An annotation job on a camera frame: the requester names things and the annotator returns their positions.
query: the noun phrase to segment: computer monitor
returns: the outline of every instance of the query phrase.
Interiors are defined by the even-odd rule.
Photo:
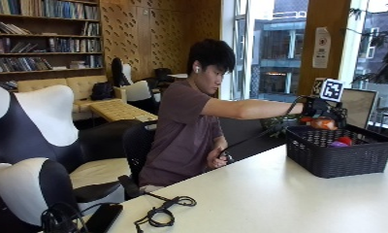
[[[377,91],[345,88],[339,102],[347,109],[346,122],[361,128],[366,128],[370,112],[375,101]]]

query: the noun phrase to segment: backpack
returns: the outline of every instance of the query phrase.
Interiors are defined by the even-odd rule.
[[[94,83],[92,87],[92,100],[102,100],[113,97],[113,88],[109,82]]]

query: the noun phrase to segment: brown t-shirt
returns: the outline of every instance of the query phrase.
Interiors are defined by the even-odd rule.
[[[222,135],[218,118],[200,114],[209,98],[186,81],[168,86],[140,186],[168,186],[202,173],[213,139]]]

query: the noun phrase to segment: white chair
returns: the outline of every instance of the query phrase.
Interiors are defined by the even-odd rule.
[[[156,115],[160,103],[158,90],[150,89],[146,81],[132,81],[130,65],[122,63],[120,58],[116,57],[112,60],[110,69],[114,82],[117,84],[126,83],[113,87],[114,96],[121,98],[124,103]]]
[[[152,93],[146,81],[137,81],[130,85],[122,87],[114,87],[114,95],[121,94],[121,99],[129,105],[138,109],[157,114],[157,108],[160,103],[160,93]]]

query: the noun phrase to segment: man's right hand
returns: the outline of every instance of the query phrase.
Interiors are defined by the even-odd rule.
[[[206,155],[206,167],[209,169],[216,169],[228,164],[226,156],[220,156],[222,148],[216,148]]]

